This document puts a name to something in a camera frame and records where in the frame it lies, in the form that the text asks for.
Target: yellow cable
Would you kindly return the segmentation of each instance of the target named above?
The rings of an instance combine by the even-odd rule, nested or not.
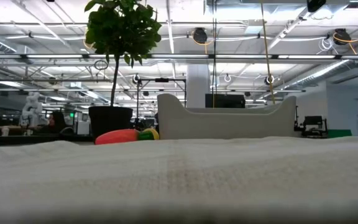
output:
[[[276,104],[276,100],[274,98],[273,93],[273,82],[272,82],[272,74],[270,73],[270,64],[269,64],[269,53],[267,52],[267,39],[266,39],[266,26],[265,26],[265,16],[264,16],[264,4],[262,0],[260,0],[260,8],[262,9],[262,24],[264,27],[264,40],[265,40],[265,54],[266,54],[266,61],[267,61],[267,74],[268,74],[268,82],[270,88],[270,94],[272,95],[273,104]]]
[[[354,54],[357,55],[357,52],[354,50],[353,45],[349,43],[349,46],[351,46],[351,49],[353,50]]]
[[[357,39],[357,40],[342,40],[342,39],[337,38],[337,37],[335,36],[336,34],[337,34],[337,33],[334,33],[333,37],[334,37],[336,40],[339,40],[339,41],[342,41],[342,42],[345,42],[345,43],[354,43],[354,42],[357,42],[357,41],[358,41],[358,39]]]

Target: white fabric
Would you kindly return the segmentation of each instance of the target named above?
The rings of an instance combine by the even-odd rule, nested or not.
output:
[[[323,204],[316,208],[324,211],[353,200],[358,137],[0,147],[0,221],[56,213],[92,217],[90,210],[106,208],[134,218],[150,207],[159,208],[158,217],[189,208],[185,214],[208,208],[225,217],[248,205]]]

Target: ceiling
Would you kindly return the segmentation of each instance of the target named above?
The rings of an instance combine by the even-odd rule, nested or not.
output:
[[[55,3],[46,2],[45,0],[25,0],[23,10],[17,4],[16,0],[0,0],[0,41],[6,45],[22,49],[23,46],[30,48],[33,54],[86,54],[86,51],[93,53],[92,50],[86,49],[83,45],[83,36],[86,29],[87,18],[90,12],[84,12],[84,7],[88,0],[56,0]],[[218,12],[216,14],[218,24],[218,41],[216,43],[217,54],[264,54],[264,39],[256,39],[257,34],[264,36],[262,29],[262,20],[260,16],[260,5],[248,5],[246,7],[225,7],[225,2],[220,1]],[[299,4],[299,1],[282,0],[282,1],[264,1],[268,4],[265,7],[266,14],[266,36],[267,43],[271,44],[273,38],[290,26],[291,22],[304,11],[306,5]],[[346,29],[352,39],[358,39],[358,10],[343,10],[346,7],[346,1],[328,0],[327,7],[320,9],[316,14],[308,17],[305,21],[296,23],[296,26],[287,32],[283,40],[277,42],[270,50],[269,54],[348,54],[349,45],[333,45],[329,50],[322,50],[323,37],[327,34],[333,34],[337,28]],[[209,13],[208,7],[205,8],[203,0],[147,0],[158,10],[158,21],[163,24],[160,34],[163,40],[152,50],[153,54],[213,54],[214,47],[210,44],[206,49],[204,46],[197,45],[192,38],[187,38],[195,27],[204,27],[206,33],[212,37],[213,19]],[[170,44],[168,18],[172,22],[173,46]],[[45,23],[48,29],[42,27],[39,23]],[[93,66],[94,60],[87,62],[79,60],[34,60],[34,64],[29,66],[27,74],[33,74],[32,78],[49,78],[57,77],[62,79],[91,79],[105,78],[112,79],[114,68],[109,67],[102,72],[97,71]],[[144,66],[136,64],[133,68],[125,66],[124,62],[120,63],[120,76],[117,84],[118,88],[134,88],[132,78],[139,74],[142,78],[168,77],[185,78],[187,64],[195,63],[189,60],[148,60]],[[212,71],[213,64],[208,63]],[[270,72],[280,84],[289,82],[298,75],[316,67],[324,62],[303,62],[303,63],[280,63],[270,64]],[[14,60],[0,60],[0,68],[7,72],[24,76],[26,74],[26,64]],[[227,61],[217,63],[217,74],[219,76],[218,88],[237,88],[237,89],[264,89],[264,78],[267,76],[267,64],[262,61],[257,63]],[[62,82],[51,86],[48,83],[26,83],[37,84],[40,88],[69,88],[70,84]],[[81,86],[90,89],[111,88],[109,82],[82,82]],[[184,93],[176,83],[154,83],[150,82],[146,88],[152,89],[177,89],[173,91],[179,98],[184,99]],[[100,97],[109,100],[110,92],[96,92]],[[135,93],[118,93],[116,103],[134,104],[131,99]],[[158,92],[150,92],[149,96],[143,98],[156,98]],[[75,93],[67,95],[71,100],[77,102],[101,102],[91,97],[78,97]]]

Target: green object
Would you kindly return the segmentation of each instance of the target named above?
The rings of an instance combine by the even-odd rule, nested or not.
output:
[[[97,4],[98,10],[89,14],[85,43],[96,49],[95,53],[105,54],[107,63],[110,63],[110,56],[114,56],[113,106],[120,57],[124,56],[131,67],[134,61],[142,65],[142,59],[146,59],[152,48],[157,46],[156,42],[161,41],[158,34],[161,24],[157,22],[157,11],[149,5],[139,4],[138,0],[92,0],[85,11]]]
[[[351,130],[330,129],[328,130],[328,138],[341,138],[346,136],[352,136]]]
[[[143,131],[139,133],[137,140],[144,141],[144,140],[154,140],[154,135],[151,131]]]

